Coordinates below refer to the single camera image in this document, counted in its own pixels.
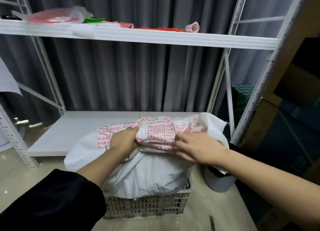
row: white sheet of paper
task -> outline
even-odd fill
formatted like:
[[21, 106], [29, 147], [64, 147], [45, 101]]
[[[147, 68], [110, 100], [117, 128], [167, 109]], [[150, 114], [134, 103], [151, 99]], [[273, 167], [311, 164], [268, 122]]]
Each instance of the white sheet of paper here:
[[20, 89], [14, 77], [11, 75], [8, 67], [0, 57], [0, 92], [15, 92], [20, 95]]

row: lower shelf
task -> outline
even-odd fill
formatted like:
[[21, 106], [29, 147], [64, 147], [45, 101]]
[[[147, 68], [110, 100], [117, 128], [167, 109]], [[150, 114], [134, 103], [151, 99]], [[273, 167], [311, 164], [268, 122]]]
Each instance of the lower shelf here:
[[135, 122], [140, 117], [187, 117], [189, 112], [67, 111], [26, 152], [30, 157], [66, 156], [85, 135], [108, 124]]

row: hand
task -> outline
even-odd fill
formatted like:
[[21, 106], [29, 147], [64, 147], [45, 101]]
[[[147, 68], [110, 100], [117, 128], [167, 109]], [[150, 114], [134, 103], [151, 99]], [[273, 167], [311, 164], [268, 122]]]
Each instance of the hand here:
[[178, 132], [176, 154], [188, 161], [219, 166], [226, 148], [203, 132]]
[[112, 135], [110, 140], [110, 149], [117, 151], [123, 158], [128, 156], [137, 148], [137, 144], [134, 142], [138, 127], [128, 127], [123, 131], [116, 132]]

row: upper shelf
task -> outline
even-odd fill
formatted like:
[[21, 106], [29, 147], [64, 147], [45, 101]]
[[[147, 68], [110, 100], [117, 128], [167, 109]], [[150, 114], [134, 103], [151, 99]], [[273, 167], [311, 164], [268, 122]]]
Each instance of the upper shelf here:
[[32, 24], [5, 19], [0, 19], [0, 34], [260, 50], [275, 50], [279, 43], [277, 38], [114, 28], [101, 24]]

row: black sleeve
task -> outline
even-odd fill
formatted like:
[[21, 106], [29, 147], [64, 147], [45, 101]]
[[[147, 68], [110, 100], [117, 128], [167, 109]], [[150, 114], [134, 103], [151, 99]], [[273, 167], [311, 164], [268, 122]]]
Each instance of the black sleeve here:
[[91, 230], [106, 213], [102, 190], [55, 169], [0, 214], [1, 230]]

